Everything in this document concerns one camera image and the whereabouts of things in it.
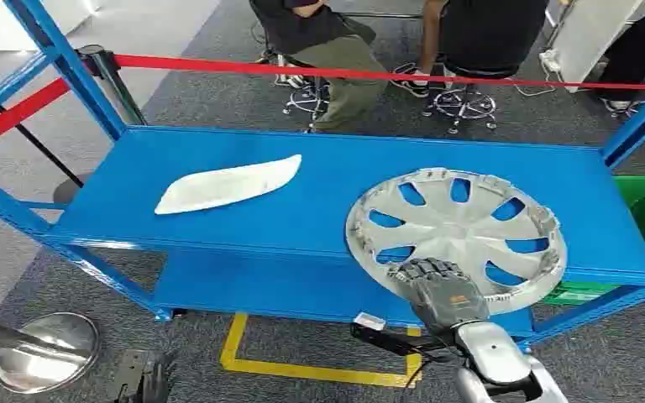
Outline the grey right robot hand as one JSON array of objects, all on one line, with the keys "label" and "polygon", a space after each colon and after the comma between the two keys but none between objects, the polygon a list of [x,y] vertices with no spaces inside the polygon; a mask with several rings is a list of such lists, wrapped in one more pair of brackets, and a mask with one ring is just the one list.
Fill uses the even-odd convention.
[{"label": "grey right robot hand", "polygon": [[490,318],[479,287],[453,262],[411,259],[388,270],[387,277],[425,328],[436,336],[467,322]]}]

